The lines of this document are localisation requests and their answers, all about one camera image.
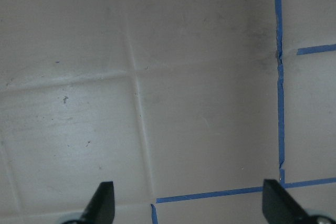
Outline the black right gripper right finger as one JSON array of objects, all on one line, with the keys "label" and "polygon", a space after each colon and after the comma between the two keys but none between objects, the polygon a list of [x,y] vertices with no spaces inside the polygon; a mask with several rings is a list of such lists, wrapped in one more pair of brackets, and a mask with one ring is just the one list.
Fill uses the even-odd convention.
[{"label": "black right gripper right finger", "polygon": [[308,214],[275,179],[263,182],[262,212],[268,223],[323,223],[322,215]]}]

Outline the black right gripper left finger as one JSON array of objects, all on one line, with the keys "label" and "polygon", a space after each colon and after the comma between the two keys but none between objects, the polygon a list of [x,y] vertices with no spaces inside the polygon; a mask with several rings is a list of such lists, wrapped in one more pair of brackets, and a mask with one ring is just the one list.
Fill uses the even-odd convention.
[{"label": "black right gripper left finger", "polygon": [[112,224],[114,217],[113,182],[101,182],[77,223]]}]

